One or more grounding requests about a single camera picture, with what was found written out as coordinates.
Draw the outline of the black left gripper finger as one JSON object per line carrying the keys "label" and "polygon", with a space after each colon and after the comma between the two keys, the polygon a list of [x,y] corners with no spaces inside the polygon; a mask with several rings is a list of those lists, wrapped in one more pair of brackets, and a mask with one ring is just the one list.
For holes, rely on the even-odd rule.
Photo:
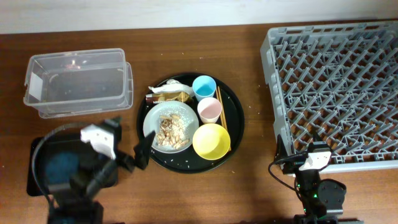
{"label": "black left gripper finger", "polygon": [[106,119],[104,120],[104,124],[112,127],[112,128],[119,128],[120,127],[120,122],[121,122],[121,117],[117,116],[111,119]]}
{"label": "black left gripper finger", "polygon": [[136,167],[144,170],[149,163],[150,150],[155,138],[155,131],[150,132],[139,144],[134,147],[135,157],[134,164]]}

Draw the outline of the gold snack wrapper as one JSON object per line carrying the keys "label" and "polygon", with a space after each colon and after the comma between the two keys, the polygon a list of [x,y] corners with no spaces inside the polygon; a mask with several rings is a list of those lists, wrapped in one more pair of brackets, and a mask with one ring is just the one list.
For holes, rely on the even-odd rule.
{"label": "gold snack wrapper", "polygon": [[182,103],[189,103],[192,101],[192,97],[184,91],[173,93],[151,93],[146,95],[147,103],[159,104],[166,101],[179,101]]}

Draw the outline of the yellow plastic bowl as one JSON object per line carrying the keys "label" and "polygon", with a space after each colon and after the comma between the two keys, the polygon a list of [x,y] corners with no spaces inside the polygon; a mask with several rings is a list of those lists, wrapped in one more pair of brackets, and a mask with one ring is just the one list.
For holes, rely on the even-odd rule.
{"label": "yellow plastic bowl", "polygon": [[203,159],[215,161],[225,156],[231,148],[227,130],[219,124],[204,124],[193,135],[194,151]]}

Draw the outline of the pink plastic cup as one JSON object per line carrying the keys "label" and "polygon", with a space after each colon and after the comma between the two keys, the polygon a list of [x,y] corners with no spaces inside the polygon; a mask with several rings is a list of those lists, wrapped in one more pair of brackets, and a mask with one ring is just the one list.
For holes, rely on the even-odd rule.
{"label": "pink plastic cup", "polygon": [[197,111],[204,124],[216,123],[221,115],[221,105],[216,98],[208,97],[198,103]]}

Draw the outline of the blue plastic cup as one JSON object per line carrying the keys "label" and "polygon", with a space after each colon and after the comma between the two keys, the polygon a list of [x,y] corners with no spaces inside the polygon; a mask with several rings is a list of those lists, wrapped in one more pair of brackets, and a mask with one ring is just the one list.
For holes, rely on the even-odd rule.
{"label": "blue plastic cup", "polygon": [[214,96],[216,91],[216,82],[210,76],[201,75],[193,81],[192,89],[197,101],[201,101],[204,98]]}

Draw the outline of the white napkin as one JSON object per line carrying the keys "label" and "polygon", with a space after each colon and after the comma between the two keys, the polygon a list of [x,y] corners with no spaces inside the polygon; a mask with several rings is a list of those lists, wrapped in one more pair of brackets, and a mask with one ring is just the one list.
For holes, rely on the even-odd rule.
{"label": "white napkin", "polygon": [[153,93],[175,93],[183,91],[189,94],[190,96],[194,96],[192,87],[180,83],[179,81],[174,79],[167,80],[166,84],[159,87],[149,86],[149,90],[152,91]]}

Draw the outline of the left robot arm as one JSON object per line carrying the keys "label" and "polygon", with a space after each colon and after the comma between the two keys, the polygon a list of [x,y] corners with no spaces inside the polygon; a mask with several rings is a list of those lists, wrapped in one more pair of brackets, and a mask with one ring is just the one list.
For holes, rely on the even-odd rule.
{"label": "left robot arm", "polygon": [[147,167],[155,132],[139,141],[132,156],[118,149],[120,120],[64,124],[39,140],[30,167],[49,204],[48,223],[102,223],[103,206],[94,200],[98,192],[114,185],[118,168]]}

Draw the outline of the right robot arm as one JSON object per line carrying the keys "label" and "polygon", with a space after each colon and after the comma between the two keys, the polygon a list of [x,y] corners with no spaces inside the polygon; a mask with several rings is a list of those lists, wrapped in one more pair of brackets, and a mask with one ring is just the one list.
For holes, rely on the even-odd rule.
{"label": "right robot arm", "polygon": [[269,167],[286,165],[295,174],[292,187],[280,181],[296,193],[303,205],[304,214],[295,215],[294,223],[338,223],[337,216],[343,213],[346,186],[337,180],[320,178],[320,171],[328,166],[332,149],[315,131],[312,139],[305,151],[287,157],[277,156]]}

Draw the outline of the grey dishwasher rack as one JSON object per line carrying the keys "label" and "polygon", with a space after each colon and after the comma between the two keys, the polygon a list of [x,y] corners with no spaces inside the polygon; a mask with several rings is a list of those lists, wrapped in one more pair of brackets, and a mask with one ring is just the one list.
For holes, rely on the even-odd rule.
{"label": "grey dishwasher rack", "polygon": [[276,27],[260,51],[288,156],[315,130],[328,173],[397,167],[397,22]]}

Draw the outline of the clear plastic waste bin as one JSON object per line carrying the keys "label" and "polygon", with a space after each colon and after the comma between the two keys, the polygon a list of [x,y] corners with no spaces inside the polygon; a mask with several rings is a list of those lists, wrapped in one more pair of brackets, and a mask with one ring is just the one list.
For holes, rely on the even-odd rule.
{"label": "clear plastic waste bin", "polygon": [[44,119],[127,110],[133,105],[133,83],[120,48],[34,55],[23,102]]}

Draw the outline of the peanut shells and rice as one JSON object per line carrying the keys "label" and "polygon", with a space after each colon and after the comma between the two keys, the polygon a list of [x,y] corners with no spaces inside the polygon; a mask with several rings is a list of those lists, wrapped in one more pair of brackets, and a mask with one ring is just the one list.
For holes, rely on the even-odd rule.
{"label": "peanut shells and rice", "polygon": [[158,145],[180,149],[188,144],[187,126],[179,115],[160,115],[159,118],[159,133],[156,135]]}

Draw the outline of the grey plate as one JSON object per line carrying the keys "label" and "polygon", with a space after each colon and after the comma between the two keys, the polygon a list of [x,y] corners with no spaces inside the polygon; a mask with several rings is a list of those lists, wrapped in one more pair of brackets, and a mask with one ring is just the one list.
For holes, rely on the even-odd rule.
{"label": "grey plate", "polygon": [[175,154],[192,145],[193,135],[198,128],[198,117],[190,106],[179,101],[168,101],[149,110],[142,130],[145,136],[155,133],[152,143],[154,150]]}

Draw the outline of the round black tray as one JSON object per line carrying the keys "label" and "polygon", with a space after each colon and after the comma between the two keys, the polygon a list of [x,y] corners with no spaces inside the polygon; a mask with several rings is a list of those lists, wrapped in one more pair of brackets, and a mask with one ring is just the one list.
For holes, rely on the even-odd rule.
{"label": "round black tray", "polygon": [[[196,79],[201,75],[205,74],[193,73],[193,72],[178,73],[172,77],[166,78],[165,80],[159,82],[158,84],[155,85],[155,87],[159,87],[166,84],[166,82],[170,79],[174,79],[185,85],[192,85],[194,79]],[[191,109],[190,110],[182,109],[181,112],[184,114],[184,112],[187,111],[187,115],[185,115],[185,117],[183,117],[182,115],[181,116],[183,121],[188,125],[186,131],[188,131],[188,134],[191,135],[190,137],[191,145],[180,152],[169,153],[169,151],[167,151],[167,153],[165,153],[155,149],[155,146],[157,146],[155,138],[153,141],[154,146],[152,147],[150,152],[150,158],[154,162],[158,163],[158,165],[173,172],[178,172],[183,174],[197,174],[217,168],[218,166],[225,163],[237,151],[244,134],[243,107],[239,101],[239,98],[236,96],[234,91],[227,84],[223,83],[221,80],[215,77],[211,78],[213,78],[216,82],[216,85],[220,87],[223,106],[224,108],[226,108],[226,112],[224,112],[224,114],[226,116],[228,133],[231,138],[231,151],[228,151],[226,155],[223,156],[221,159],[217,159],[214,161],[206,160],[200,157],[194,151],[194,148],[192,146],[192,137],[194,131],[196,131],[197,128],[203,125],[197,112],[198,101],[194,97],[193,101],[187,104]],[[137,114],[137,123],[136,123],[137,135],[140,140],[144,139],[146,135],[144,134],[145,133],[144,120],[146,117],[149,118],[147,124],[153,126],[153,128],[149,128],[150,129],[149,132],[152,131],[151,129],[155,129],[156,132],[159,131],[159,125],[160,125],[159,115],[155,115],[154,112],[153,113],[149,112],[155,106],[156,106],[155,104],[147,103],[145,97],[141,101]],[[177,108],[172,110],[170,109],[169,111],[170,113],[173,111],[180,113],[179,110],[180,109]]]}

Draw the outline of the black rectangular bin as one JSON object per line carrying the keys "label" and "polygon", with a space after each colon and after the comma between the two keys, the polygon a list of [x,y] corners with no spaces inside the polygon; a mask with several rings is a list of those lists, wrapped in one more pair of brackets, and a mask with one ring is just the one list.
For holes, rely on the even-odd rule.
{"label": "black rectangular bin", "polygon": [[79,134],[61,134],[48,139],[35,159],[37,178],[46,192],[48,184],[67,184],[69,177],[83,162],[93,159],[93,171],[98,172],[105,157],[97,154],[90,144],[80,141]]}

